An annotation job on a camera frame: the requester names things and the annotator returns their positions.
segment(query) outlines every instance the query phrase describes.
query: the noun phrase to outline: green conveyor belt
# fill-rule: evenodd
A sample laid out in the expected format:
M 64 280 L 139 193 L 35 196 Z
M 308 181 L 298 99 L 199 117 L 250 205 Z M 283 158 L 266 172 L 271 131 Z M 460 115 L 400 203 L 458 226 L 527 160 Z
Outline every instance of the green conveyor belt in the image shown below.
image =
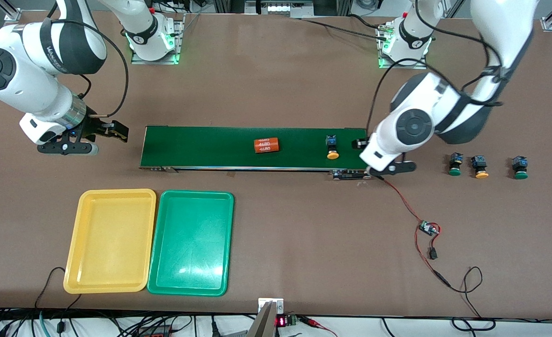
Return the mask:
M 335 134 L 340 157 L 326 158 L 325 137 Z M 363 170 L 361 150 L 351 141 L 365 130 L 314 128 L 225 128 L 213 126 L 147 126 L 141 168 L 182 170 Z M 256 154 L 254 140 L 277 137 L 280 151 Z

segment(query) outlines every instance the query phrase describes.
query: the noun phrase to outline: bottle with yellow cap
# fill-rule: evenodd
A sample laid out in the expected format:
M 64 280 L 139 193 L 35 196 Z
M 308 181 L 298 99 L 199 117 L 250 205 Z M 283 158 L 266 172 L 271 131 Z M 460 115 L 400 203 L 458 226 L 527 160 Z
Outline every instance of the bottle with yellow cap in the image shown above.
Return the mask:
M 338 151 L 336 151 L 336 135 L 331 134 L 325 137 L 325 144 L 328 147 L 328 159 L 336 159 L 340 155 L 338 154 Z
M 471 157 L 471 167 L 475 170 L 475 177 L 477 179 L 484 179 L 485 177 L 488 177 L 486 166 L 487 164 L 484 156 Z

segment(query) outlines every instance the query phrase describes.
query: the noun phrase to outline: yellow cap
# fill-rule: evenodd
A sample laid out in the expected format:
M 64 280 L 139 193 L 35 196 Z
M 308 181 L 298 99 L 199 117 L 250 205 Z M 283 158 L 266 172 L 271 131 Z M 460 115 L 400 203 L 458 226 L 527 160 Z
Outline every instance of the yellow cap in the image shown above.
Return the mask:
M 480 171 L 475 174 L 475 177 L 477 179 L 484 179 L 485 177 L 488 177 L 488 173 L 486 173 L 485 171 Z
M 330 151 L 330 152 L 328 152 L 328 155 L 327 155 L 328 159 L 336 159 L 339 156 L 340 155 L 336 151 Z

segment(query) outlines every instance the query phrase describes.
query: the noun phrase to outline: bottle with green cap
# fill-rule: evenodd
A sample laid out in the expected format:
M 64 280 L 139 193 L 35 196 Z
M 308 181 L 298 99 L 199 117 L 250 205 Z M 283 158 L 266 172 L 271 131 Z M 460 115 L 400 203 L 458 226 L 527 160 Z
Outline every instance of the bottle with green cap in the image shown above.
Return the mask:
M 515 179 L 522 180 L 528 177 L 528 160 L 524 156 L 513 158 L 513 171 Z
M 451 159 L 449 160 L 449 175 L 452 176 L 460 176 L 461 175 L 461 169 L 460 166 L 463 163 L 463 155 L 455 152 L 451 155 Z

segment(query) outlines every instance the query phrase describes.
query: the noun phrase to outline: plastic tray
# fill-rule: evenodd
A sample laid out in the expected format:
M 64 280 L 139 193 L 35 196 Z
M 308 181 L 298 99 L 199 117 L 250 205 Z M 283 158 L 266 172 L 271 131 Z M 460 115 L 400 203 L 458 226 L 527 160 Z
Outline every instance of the plastic tray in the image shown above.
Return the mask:
M 228 192 L 162 194 L 147 285 L 150 293 L 222 296 L 226 292 L 234 202 Z
M 64 289 L 72 294 L 138 292 L 149 277 L 153 190 L 88 190 L 78 211 Z

